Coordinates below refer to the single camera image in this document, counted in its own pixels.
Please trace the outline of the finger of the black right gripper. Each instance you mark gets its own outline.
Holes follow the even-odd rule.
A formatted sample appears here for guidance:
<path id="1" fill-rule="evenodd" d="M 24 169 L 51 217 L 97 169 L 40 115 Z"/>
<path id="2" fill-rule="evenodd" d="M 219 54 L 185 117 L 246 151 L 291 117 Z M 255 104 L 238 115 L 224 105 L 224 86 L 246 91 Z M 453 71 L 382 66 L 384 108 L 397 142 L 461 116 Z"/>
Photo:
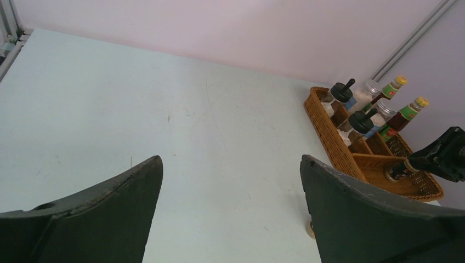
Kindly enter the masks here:
<path id="1" fill-rule="evenodd" d="M 450 127 L 439 138 L 407 158 L 417 170 L 452 182 L 464 182 L 464 130 Z"/>

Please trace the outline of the large black-lid jar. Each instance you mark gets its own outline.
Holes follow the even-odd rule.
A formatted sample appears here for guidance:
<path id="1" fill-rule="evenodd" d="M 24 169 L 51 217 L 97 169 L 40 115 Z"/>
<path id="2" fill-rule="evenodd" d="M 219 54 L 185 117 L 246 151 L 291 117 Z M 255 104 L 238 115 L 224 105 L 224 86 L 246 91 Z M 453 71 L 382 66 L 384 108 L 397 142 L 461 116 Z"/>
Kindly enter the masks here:
<path id="1" fill-rule="evenodd" d="M 350 87 L 355 82 L 356 80 L 353 78 L 348 80 L 346 84 L 337 82 L 321 99 L 321 105 L 329 117 L 333 117 L 334 114 L 353 97 L 353 92 Z"/>

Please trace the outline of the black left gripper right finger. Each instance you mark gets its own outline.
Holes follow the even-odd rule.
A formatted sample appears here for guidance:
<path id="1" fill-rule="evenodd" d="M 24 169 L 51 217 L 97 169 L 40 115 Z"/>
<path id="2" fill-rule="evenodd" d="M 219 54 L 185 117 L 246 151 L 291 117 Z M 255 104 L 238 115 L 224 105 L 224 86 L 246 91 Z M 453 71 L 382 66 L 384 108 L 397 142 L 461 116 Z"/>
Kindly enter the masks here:
<path id="1" fill-rule="evenodd" d="M 464 211 L 408 199 L 303 155 L 322 262 L 464 262 Z"/>

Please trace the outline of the yellow-cap sauce bottle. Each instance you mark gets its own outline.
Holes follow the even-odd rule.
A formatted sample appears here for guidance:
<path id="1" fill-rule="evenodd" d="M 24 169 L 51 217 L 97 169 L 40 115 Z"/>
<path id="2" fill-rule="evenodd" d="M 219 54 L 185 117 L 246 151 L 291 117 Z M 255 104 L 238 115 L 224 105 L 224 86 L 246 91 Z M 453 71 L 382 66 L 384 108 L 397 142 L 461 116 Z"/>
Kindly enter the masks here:
<path id="1" fill-rule="evenodd" d="M 399 75 L 395 80 L 384 86 L 379 95 L 377 95 L 371 102 L 369 102 L 362 110 L 367 112 L 378 100 L 384 98 L 391 100 L 393 96 L 408 83 L 408 79 L 403 75 Z"/>
<path id="2" fill-rule="evenodd" d="M 413 102 L 400 109 L 379 131 L 382 141 L 387 142 L 403 130 L 425 107 L 429 101 L 419 96 Z"/>

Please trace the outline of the blue-label silver-lid jar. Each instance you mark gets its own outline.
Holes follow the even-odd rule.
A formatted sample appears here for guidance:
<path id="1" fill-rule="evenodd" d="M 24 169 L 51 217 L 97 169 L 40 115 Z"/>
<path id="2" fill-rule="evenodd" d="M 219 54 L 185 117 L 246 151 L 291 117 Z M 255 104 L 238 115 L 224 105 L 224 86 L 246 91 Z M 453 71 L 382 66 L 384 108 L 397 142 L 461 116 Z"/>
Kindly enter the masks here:
<path id="1" fill-rule="evenodd" d="M 350 100 L 344 104 L 347 113 L 351 115 L 362 110 L 380 94 L 381 89 L 382 87 L 376 81 L 371 79 L 364 81 L 361 86 L 353 91 Z"/>
<path id="2" fill-rule="evenodd" d="M 398 107 L 386 98 L 379 99 L 373 106 L 364 110 L 364 112 L 368 113 L 373 108 L 377 110 L 377 113 L 370 118 L 373 123 L 373 128 L 363 136 L 364 140 L 369 139 L 379 131 L 398 111 Z"/>

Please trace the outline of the black-spout-lid jar white beads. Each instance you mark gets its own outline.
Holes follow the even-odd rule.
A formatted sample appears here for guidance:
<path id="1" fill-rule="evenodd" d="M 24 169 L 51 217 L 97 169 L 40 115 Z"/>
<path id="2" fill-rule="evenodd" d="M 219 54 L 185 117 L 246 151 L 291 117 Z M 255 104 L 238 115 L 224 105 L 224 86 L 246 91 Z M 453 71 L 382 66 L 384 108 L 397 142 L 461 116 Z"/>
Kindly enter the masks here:
<path id="1" fill-rule="evenodd" d="M 353 146 L 362 140 L 362 137 L 374 127 L 371 117 L 378 110 L 373 108 L 364 113 L 356 111 L 337 127 L 337 132 L 347 147 Z"/>

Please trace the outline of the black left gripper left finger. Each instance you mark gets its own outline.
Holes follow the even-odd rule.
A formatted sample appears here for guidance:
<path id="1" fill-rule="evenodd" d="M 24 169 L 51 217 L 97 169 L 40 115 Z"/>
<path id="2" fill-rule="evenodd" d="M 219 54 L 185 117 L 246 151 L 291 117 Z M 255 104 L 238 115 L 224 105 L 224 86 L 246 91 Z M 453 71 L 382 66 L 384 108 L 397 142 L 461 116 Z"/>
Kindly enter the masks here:
<path id="1" fill-rule="evenodd" d="M 1 262 L 142 262 L 163 180 L 153 156 L 29 211 L 1 214 Z"/>

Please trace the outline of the small black-lid spice jar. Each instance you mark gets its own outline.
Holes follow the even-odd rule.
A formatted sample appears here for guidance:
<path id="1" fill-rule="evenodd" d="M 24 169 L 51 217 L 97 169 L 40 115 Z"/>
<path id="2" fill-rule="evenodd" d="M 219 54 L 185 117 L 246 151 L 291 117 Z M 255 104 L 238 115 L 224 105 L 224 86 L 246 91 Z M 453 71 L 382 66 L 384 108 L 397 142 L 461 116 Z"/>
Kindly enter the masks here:
<path id="1" fill-rule="evenodd" d="M 384 176 L 391 182 L 398 182 L 400 179 L 418 173 L 419 169 L 415 168 L 408 159 L 384 171 Z"/>

